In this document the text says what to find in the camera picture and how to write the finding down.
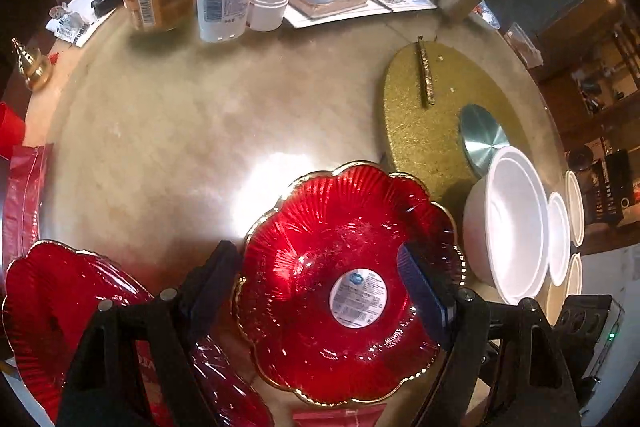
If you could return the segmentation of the large white foam bowl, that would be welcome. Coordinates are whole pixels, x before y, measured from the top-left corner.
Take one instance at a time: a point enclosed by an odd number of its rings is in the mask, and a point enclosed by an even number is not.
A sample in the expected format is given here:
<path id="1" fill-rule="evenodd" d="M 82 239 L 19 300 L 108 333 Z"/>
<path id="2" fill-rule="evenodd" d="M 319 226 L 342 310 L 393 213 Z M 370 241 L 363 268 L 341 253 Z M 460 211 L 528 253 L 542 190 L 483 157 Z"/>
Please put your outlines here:
<path id="1" fill-rule="evenodd" d="M 548 270 L 548 198 L 533 163 L 514 146 L 498 150 L 472 187 L 462 220 L 474 275 L 509 305 L 533 298 Z"/>

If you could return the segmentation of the red scalloped plate with label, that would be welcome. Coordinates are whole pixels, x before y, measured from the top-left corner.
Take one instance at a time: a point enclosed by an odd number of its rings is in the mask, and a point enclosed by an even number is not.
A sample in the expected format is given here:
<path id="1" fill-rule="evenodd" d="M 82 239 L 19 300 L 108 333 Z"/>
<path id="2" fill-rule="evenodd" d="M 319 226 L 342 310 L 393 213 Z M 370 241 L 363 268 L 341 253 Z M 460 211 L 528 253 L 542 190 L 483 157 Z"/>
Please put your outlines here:
<path id="1" fill-rule="evenodd" d="M 316 407 L 381 402 L 439 354 L 396 265 L 416 243 L 468 275 L 449 211 L 369 161 L 305 174 L 247 232 L 232 313 L 260 377 Z"/>

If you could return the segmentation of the cream plastic bowl near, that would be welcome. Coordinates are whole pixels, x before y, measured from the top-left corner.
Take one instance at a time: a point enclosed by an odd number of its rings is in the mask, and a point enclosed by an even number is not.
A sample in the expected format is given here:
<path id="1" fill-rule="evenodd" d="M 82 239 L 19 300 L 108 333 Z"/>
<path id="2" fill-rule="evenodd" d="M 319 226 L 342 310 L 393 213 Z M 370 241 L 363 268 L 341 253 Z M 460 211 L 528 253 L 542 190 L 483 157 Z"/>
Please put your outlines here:
<path id="1" fill-rule="evenodd" d="M 548 285 L 546 297 L 544 297 L 544 312 L 546 312 L 546 317 L 551 325 L 559 320 L 566 298 L 582 293 L 583 283 L 582 256 L 576 253 L 570 257 L 564 281 L 559 286 L 555 286 L 553 283 Z"/>

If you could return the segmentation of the cream plastic bowl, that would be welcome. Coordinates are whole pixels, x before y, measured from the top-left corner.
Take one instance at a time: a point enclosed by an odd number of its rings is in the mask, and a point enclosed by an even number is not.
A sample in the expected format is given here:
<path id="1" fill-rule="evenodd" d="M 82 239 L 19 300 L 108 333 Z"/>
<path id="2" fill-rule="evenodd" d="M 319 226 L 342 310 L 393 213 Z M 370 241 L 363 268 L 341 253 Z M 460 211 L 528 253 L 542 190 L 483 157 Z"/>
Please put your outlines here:
<path id="1" fill-rule="evenodd" d="M 544 312 L 546 312 L 546 317 L 551 325 L 559 320 L 566 298 L 582 293 L 583 283 L 582 256 L 576 253 L 570 257 L 564 281 L 559 286 L 555 286 L 553 283 L 548 285 L 546 297 L 544 297 Z"/>
<path id="2" fill-rule="evenodd" d="M 564 176 L 565 193 L 567 196 L 567 212 L 570 217 L 570 231 L 572 231 L 572 242 L 575 247 L 582 246 L 585 237 L 585 209 L 582 201 L 582 190 L 576 174 L 572 170 L 567 170 Z"/>

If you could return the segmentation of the small white foam bowl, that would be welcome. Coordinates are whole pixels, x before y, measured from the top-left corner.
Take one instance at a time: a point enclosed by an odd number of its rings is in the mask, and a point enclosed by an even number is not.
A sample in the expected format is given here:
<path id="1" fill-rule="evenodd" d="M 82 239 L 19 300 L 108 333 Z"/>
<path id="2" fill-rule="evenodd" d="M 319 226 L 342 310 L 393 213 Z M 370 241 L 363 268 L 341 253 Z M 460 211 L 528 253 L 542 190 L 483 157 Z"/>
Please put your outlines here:
<path id="1" fill-rule="evenodd" d="M 548 199 L 548 268 L 554 286 L 565 280 L 570 264 L 570 218 L 563 197 L 552 192 Z"/>

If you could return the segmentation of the cream plastic bowl far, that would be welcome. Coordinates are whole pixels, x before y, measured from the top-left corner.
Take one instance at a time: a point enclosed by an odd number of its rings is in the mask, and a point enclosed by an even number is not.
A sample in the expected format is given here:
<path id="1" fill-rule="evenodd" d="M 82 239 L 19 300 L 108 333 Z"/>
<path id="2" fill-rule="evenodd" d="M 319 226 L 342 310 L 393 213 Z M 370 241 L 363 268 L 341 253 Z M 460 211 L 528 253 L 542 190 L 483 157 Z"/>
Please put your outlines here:
<path id="1" fill-rule="evenodd" d="M 572 170 L 567 170 L 564 176 L 565 193 L 567 196 L 567 212 L 570 217 L 570 231 L 572 231 L 572 242 L 575 247 L 582 246 L 585 237 L 585 209 L 582 201 L 582 190 L 576 174 Z"/>

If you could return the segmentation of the gold glitter round turntable mat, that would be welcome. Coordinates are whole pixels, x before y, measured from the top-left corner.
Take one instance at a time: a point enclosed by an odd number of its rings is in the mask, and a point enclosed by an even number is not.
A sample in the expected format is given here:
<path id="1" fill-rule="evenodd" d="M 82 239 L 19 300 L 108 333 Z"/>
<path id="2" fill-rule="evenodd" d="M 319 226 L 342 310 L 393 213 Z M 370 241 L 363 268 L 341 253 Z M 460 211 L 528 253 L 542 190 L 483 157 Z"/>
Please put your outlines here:
<path id="1" fill-rule="evenodd" d="M 461 220 L 465 199 L 477 176 L 465 157 L 459 112 L 477 104 L 501 124 L 509 142 L 525 153 L 530 146 L 518 116 L 493 79 L 461 52 L 437 42 L 425 43 L 435 88 L 435 103 L 422 103 L 418 49 L 401 49 L 387 67 L 383 114 L 387 157 L 395 171 L 410 173 L 432 199 Z"/>

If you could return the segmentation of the silver metal turntable disc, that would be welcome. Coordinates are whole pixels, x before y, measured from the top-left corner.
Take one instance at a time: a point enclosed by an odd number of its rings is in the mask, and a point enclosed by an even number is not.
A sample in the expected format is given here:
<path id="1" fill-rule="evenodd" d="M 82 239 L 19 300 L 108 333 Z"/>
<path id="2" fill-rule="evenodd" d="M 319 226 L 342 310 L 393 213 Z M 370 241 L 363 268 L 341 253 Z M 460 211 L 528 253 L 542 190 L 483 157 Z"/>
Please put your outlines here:
<path id="1" fill-rule="evenodd" d="M 459 112 L 463 152 L 473 172 L 483 178 L 498 150 L 510 145 L 501 124 L 486 108 L 468 104 Z"/>

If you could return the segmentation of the gold wrapped stick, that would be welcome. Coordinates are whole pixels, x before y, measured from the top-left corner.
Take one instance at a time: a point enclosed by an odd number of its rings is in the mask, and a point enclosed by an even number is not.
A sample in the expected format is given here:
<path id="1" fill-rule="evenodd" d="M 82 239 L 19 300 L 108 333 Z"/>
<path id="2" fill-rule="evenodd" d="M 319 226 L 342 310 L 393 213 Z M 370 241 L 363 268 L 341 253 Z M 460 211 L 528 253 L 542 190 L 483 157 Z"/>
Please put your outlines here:
<path id="1" fill-rule="evenodd" d="M 422 104 L 425 108 L 429 108 L 435 104 L 435 90 L 431 64 L 428 60 L 425 41 L 422 36 L 419 36 L 418 40 L 416 40 L 416 55 L 419 61 Z"/>

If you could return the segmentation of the red packet bag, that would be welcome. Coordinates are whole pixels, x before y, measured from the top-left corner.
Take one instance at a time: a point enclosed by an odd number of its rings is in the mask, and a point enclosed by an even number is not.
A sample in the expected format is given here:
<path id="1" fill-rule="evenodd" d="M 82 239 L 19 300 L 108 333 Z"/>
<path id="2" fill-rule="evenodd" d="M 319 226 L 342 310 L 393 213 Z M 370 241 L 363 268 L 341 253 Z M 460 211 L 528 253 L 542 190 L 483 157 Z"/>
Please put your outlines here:
<path id="1" fill-rule="evenodd" d="M 52 145 L 16 146 L 2 218 L 2 275 L 39 239 L 39 211 Z"/>

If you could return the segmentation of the red cup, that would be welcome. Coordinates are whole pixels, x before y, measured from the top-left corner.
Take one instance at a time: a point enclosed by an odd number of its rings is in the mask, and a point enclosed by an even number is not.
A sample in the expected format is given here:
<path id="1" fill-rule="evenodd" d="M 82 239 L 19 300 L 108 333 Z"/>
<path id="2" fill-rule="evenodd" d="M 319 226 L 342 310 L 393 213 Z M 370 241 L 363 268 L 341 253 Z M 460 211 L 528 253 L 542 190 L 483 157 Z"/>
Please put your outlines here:
<path id="1" fill-rule="evenodd" d="M 12 108 L 0 103 L 0 156 L 10 160 L 14 147 L 21 146 L 25 135 L 24 120 L 17 116 Z"/>

